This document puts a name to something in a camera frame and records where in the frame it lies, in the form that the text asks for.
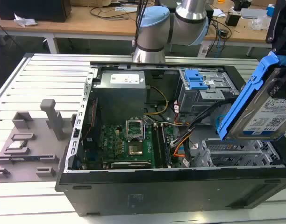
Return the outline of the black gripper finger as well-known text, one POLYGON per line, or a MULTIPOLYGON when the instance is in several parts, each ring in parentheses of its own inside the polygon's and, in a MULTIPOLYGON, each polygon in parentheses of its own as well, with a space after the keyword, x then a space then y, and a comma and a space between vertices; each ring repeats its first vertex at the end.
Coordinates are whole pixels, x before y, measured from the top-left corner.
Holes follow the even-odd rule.
POLYGON ((268 88, 268 94, 272 98, 286 98, 286 70, 281 70, 275 77, 268 88))

